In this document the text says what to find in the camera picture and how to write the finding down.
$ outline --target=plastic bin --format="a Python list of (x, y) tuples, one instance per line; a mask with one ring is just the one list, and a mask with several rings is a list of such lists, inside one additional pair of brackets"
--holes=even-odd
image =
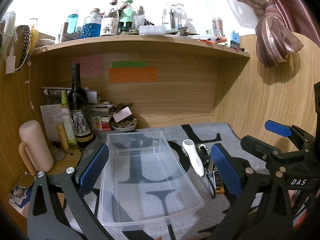
[(161, 131), (108, 134), (99, 221), (116, 231), (181, 222), (204, 201)]

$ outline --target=yellow object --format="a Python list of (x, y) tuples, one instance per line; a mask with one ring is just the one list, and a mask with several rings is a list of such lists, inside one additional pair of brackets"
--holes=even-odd
[(39, 31), (34, 28), (35, 25), (30, 26), (31, 30), (31, 39), (30, 39), (30, 48), (29, 48), (29, 54), (33, 51), (36, 41), (39, 38)]
[(68, 138), (66, 135), (66, 131), (64, 130), (63, 123), (57, 124), (57, 130), (58, 130), (59, 137), (61, 139), (62, 149), (69, 150)]

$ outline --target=green bottle cap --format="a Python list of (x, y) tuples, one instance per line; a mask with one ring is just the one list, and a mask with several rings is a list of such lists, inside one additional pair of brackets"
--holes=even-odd
[(68, 103), (67, 92), (65, 90), (61, 90), (61, 103), (63, 105)]

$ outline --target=white beauty device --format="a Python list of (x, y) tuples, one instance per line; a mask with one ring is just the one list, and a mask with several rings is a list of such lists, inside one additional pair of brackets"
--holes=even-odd
[(202, 161), (197, 153), (195, 143), (192, 140), (184, 140), (182, 142), (182, 151), (188, 156), (191, 167), (198, 177), (204, 177), (204, 168)]

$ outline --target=thermos handle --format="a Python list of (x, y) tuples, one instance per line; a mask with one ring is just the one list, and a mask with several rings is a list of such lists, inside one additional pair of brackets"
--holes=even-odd
[(30, 174), (36, 176), (36, 169), (33, 167), (25, 151), (27, 146), (28, 144), (25, 141), (21, 141), (19, 144), (19, 153)]

